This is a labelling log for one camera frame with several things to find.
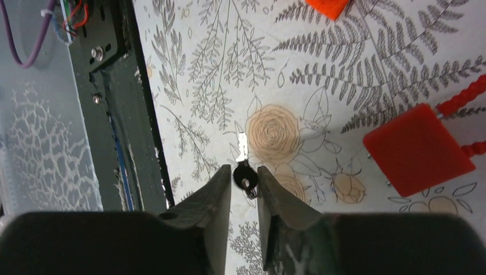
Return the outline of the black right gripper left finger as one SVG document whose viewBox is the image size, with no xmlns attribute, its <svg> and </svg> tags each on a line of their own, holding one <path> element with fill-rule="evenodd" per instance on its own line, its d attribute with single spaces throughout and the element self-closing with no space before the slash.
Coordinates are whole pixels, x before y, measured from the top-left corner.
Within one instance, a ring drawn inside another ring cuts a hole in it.
<svg viewBox="0 0 486 275">
<path fill-rule="evenodd" d="M 2 274 L 224 274 L 232 169 L 159 215 L 31 212 L 1 235 Z"/>
</svg>

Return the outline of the red cable lock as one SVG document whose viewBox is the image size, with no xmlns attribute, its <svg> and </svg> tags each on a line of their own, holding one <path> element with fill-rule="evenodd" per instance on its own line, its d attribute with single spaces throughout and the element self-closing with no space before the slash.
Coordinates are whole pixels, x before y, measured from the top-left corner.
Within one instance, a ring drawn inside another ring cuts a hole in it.
<svg viewBox="0 0 486 275">
<path fill-rule="evenodd" d="M 471 157 L 485 153 L 485 142 L 461 146 L 445 128 L 447 117 L 485 92 L 480 76 L 436 107 L 418 104 L 366 134 L 363 145 L 402 197 L 475 170 Z"/>
</svg>

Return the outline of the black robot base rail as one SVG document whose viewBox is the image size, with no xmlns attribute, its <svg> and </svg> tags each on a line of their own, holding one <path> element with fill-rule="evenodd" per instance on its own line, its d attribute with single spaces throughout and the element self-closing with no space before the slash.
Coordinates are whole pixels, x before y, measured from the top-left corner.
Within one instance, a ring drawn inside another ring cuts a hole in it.
<svg viewBox="0 0 486 275">
<path fill-rule="evenodd" d="M 131 1 L 83 1 L 69 50 L 106 211 L 160 214 L 174 205 Z"/>
</svg>

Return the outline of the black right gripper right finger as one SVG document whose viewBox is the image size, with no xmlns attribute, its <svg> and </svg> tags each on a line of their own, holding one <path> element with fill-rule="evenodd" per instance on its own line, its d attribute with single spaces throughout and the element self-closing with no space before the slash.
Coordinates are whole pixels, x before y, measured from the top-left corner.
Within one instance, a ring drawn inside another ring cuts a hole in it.
<svg viewBox="0 0 486 275">
<path fill-rule="evenodd" d="M 258 173 L 262 267 L 268 274 L 484 274 L 485 246 L 446 213 L 325 213 Z"/>
</svg>

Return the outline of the black head cable lock key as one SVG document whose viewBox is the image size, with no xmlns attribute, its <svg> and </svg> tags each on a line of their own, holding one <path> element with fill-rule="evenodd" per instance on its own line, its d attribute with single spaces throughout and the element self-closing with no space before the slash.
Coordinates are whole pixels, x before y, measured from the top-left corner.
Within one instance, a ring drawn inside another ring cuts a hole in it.
<svg viewBox="0 0 486 275">
<path fill-rule="evenodd" d="M 258 175 L 249 164 L 248 137 L 244 132 L 238 133 L 238 148 L 240 154 L 236 157 L 237 167 L 233 171 L 233 180 L 249 199 L 256 199 Z"/>
</svg>

